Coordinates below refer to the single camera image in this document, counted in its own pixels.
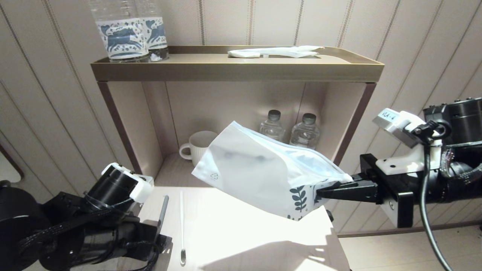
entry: plastic bottle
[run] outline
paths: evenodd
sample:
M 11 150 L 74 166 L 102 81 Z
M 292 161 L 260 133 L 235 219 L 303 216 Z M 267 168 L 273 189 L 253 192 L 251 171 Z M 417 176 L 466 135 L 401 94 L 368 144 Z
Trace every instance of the plastic bottle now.
M 149 50 L 151 61 L 169 58 L 164 22 L 159 0 L 135 0 L 139 16 L 144 24 L 144 40 Z
M 281 112 L 278 110 L 270 110 L 268 112 L 268 119 L 259 126 L 259 132 L 275 140 L 282 141 L 286 130 L 281 126 L 280 117 Z
M 89 0 L 111 62 L 148 62 L 144 29 L 134 0 Z
M 303 121 L 295 125 L 291 131 L 290 145 L 315 149 L 320 139 L 320 130 L 315 121 L 314 114 L 304 114 Z

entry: white mug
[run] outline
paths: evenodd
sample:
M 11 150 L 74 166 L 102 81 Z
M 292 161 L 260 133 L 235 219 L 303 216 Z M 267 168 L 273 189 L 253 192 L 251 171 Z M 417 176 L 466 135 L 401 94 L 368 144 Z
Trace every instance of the white mug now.
M 194 133 L 189 138 L 189 143 L 181 145 L 179 155 L 186 160 L 192 160 L 192 164 L 196 166 L 201 157 L 206 152 L 209 144 L 216 138 L 217 134 L 211 131 L 200 131 Z M 186 148 L 191 149 L 191 154 L 184 154 L 182 151 Z

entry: table surface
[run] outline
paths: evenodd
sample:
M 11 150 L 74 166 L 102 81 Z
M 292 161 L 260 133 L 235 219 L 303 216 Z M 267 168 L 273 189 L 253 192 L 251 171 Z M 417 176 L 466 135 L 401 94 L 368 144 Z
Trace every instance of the table surface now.
M 187 263 L 180 265 L 180 191 L 184 193 Z M 156 223 L 164 195 L 169 205 L 161 234 L 172 245 L 154 270 L 349 271 L 348 260 L 324 207 L 300 221 L 275 216 L 215 188 L 155 187 L 139 214 Z M 121 258 L 119 270 L 146 263 Z

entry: folded tissue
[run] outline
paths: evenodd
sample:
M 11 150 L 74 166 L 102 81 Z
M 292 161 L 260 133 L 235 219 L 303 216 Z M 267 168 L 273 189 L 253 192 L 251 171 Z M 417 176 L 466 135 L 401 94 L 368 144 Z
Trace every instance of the folded tissue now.
M 241 57 L 241 58 L 259 58 L 268 57 L 270 54 L 283 55 L 289 57 L 304 57 L 309 55 L 317 55 L 317 52 L 313 50 L 323 48 L 320 46 L 294 46 L 294 47 L 275 47 L 275 48 L 254 48 L 254 49 L 242 49 L 228 51 L 228 57 Z
M 316 190 L 353 181 L 322 154 L 236 122 L 214 139 L 192 174 L 259 209 L 297 221 L 328 201 Z

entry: shelf top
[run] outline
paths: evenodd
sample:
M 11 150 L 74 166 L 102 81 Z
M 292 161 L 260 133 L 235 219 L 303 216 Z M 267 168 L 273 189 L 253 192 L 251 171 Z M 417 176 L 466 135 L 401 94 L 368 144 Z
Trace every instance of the shelf top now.
M 343 81 L 377 82 L 384 64 L 335 47 L 303 58 L 229 58 L 230 50 L 270 46 L 170 46 L 155 63 L 91 64 L 97 81 Z

